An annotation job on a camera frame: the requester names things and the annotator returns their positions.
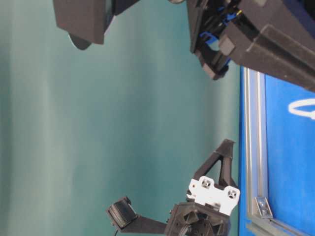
wire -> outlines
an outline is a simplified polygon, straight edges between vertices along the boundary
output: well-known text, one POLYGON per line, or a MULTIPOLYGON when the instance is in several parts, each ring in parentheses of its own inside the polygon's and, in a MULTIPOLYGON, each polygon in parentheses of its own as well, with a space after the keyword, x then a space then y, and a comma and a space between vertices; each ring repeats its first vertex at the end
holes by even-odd
POLYGON ((184 236, 187 233, 188 229, 189 229, 189 224, 185 224, 182 227, 181 231, 179 232, 178 236, 184 236))
POLYGON ((116 235, 117 235, 117 233, 118 233, 118 230, 116 230, 116 231, 115 231, 114 236, 116 236, 116 235))

teal wall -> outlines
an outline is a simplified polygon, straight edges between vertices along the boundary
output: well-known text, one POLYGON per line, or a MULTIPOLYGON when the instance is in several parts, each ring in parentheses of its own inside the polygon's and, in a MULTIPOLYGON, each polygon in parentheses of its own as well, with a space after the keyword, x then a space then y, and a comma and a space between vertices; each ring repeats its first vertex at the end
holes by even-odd
POLYGON ((1 236, 111 235, 104 210, 125 195, 165 221, 208 154, 238 142, 239 67, 208 78, 184 4, 142 1, 81 52, 51 0, 2 0, 0 35, 1 236))

black mount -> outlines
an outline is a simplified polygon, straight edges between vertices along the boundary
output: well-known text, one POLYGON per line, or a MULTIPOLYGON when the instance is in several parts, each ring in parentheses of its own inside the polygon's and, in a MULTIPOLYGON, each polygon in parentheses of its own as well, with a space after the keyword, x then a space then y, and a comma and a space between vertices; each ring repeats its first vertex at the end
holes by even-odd
MULTIPOLYGON (((139 0, 53 0, 58 27, 84 50, 139 0)), ((169 0, 181 3, 183 0, 169 0)), ((314 0, 186 0, 190 51, 214 80, 239 65, 315 91, 314 0), (219 50, 209 44, 219 41, 219 50)))
MULTIPOLYGON (((221 161, 219 184, 215 186, 224 189, 227 186, 237 187, 231 176, 233 159, 233 144, 224 140, 212 155, 195 172, 193 179, 199 180, 211 168, 221 161)), ((131 207, 131 201, 124 197, 107 210, 112 223, 122 233, 147 233, 167 236, 227 236, 230 229, 229 215, 218 212, 210 205, 201 205, 191 199, 188 202, 174 205, 167 224, 145 218, 137 214, 131 207)))

blue panel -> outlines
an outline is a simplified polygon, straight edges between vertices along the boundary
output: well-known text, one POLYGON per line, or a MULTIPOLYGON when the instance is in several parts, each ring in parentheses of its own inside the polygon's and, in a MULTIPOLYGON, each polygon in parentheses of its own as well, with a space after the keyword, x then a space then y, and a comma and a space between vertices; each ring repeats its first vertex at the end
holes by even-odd
POLYGON ((244 109, 244 69, 241 70, 241 89, 240 89, 240 171, 239 188, 241 189, 241 198, 239 202, 239 235, 253 236, 246 228, 249 223, 247 219, 247 198, 246 198, 246 152, 245 152, 245 109, 244 109))
POLYGON ((266 76, 270 205, 275 218, 315 235, 315 120, 288 111, 290 103, 311 98, 315 93, 266 76))

white mounting plate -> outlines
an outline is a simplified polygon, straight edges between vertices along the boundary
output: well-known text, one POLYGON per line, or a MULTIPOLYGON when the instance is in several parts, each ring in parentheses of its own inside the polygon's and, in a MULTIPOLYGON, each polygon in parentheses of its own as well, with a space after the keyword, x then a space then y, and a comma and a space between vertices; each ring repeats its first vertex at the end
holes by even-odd
POLYGON ((239 189, 232 186, 227 186, 224 190, 215 188, 214 180, 206 176, 199 180, 191 179, 189 190, 191 195, 187 194, 187 197, 194 199, 195 203, 211 205, 229 216, 237 206, 241 194, 239 189))

